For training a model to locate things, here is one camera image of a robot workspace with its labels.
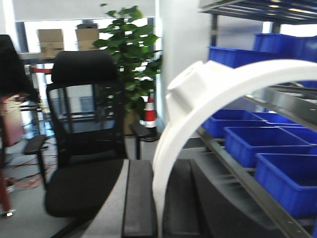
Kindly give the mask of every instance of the white curved part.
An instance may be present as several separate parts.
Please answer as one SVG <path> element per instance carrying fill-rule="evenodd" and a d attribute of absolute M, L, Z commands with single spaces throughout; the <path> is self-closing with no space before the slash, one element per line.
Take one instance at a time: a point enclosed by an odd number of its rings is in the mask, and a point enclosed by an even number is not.
<path fill-rule="evenodd" d="M 168 178 L 188 138 L 213 113 L 255 90 L 283 82 L 316 80 L 317 63 L 295 59 L 256 62 L 232 69 L 214 61 L 197 62 L 168 86 L 166 125 L 153 160 L 153 194 L 158 215 L 158 237 Z"/>

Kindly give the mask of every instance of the blue storage bin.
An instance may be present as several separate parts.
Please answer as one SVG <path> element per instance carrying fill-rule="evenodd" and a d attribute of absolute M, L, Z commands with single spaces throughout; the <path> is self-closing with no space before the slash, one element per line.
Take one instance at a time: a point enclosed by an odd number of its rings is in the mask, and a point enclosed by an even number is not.
<path fill-rule="evenodd" d="M 317 36 L 296 37 L 291 54 L 293 59 L 317 62 Z"/>
<path fill-rule="evenodd" d="M 280 57 L 267 52 L 210 46 L 209 59 L 236 68 L 253 62 L 280 59 Z"/>
<path fill-rule="evenodd" d="M 292 58 L 291 49 L 296 37 L 280 33 L 255 34 L 254 51 L 278 54 L 282 58 Z"/>
<path fill-rule="evenodd" d="M 255 179 L 294 217 L 317 215 L 317 156 L 257 154 Z"/>
<path fill-rule="evenodd" d="M 254 168 L 256 153 L 308 154 L 312 146 L 279 127 L 226 127 L 225 150 L 243 167 Z"/>
<path fill-rule="evenodd" d="M 229 126 L 266 126 L 266 122 L 247 110 L 222 109 L 203 123 L 214 138 L 224 138 L 224 128 Z"/>
<path fill-rule="evenodd" d="M 277 113 L 253 113 L 258 117 L 267 120 L 268 124 L 271 126 L 301 126 L 300 124 L 280 115 Z"/>
<path fill-rule="evenodd" d="M 317 81 L 298 81 L 300 84 L 302 84 L 306 88 L 317 88 Z"/>
<path fill-rule="evenodd" d="M 317 220 L 315 221 L 312 237 L 317 238 Z"/>
<path fill-rule="evenodd" d="M 281 127 L 312 145 L 310 154 L 317 155 L 317 132 L 306 127 Z"/>

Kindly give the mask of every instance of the chair headrest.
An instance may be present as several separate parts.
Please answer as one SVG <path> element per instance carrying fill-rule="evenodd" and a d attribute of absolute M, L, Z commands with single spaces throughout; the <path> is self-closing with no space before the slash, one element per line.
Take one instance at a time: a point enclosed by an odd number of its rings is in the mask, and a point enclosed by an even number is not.
<path fill-rule="evenodd" d="M 54 60 L 53 83 L 117 80 L 117 67 L 105 50 L 62 51 Z"/>

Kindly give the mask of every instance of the green leaves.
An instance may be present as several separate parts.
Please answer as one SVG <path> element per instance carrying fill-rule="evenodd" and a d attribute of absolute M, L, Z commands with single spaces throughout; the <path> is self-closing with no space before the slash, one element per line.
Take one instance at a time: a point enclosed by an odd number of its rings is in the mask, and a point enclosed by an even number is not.
<path fill-rule="evenodd" d="M 154 45 L 155 41 L 157 41 L 158 36 L 155 34 L 150 34 L 146 37 L 142 37 L 142 39 L 145 46 L 152 46 Z"/>
<path fill-rule="evenodd" d="M 153 92 L 156 75 L 160 73 L 161 57 L 156 57 L 159 51 L 153 51 L 151 47 L 158 36 L 154 34 L 152 25 L 137 26 L 132 23 L 143 17 L 138 6 L 110 10 L 106 14 L 115 19 L 99 32 L 112 36 L 107 40 L 96 40 L 94 45 L 105 47 L 118 67 L 118 75 L 125 86 L 126 112 L 136 109 L 143 118 L 145 102 L 142 97 Z"/>
<path fill-rule="evenodd" d="M 106 14 L 107 14 L 108 16 L 111 16 L 111 17 L 115 18 L 115 13 L 116 13 L 116 12 L 117 12 L 117 11 L 113 10 L 113 11 L 108 11 Z"/>

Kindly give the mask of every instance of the ceiling light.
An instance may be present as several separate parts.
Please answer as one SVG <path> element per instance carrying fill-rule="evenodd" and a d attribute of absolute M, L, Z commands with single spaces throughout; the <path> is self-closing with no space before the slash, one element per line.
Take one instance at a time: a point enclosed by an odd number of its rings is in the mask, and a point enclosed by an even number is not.
<path fill-rule="evenodd" d="M 289 11 L 296 11 L 296 12 L 301 12 L 301 13 L 311 13 L 311 11 L 301 10 L 301 9 L 297 9 L 297 8 L 290 8 Z"/>

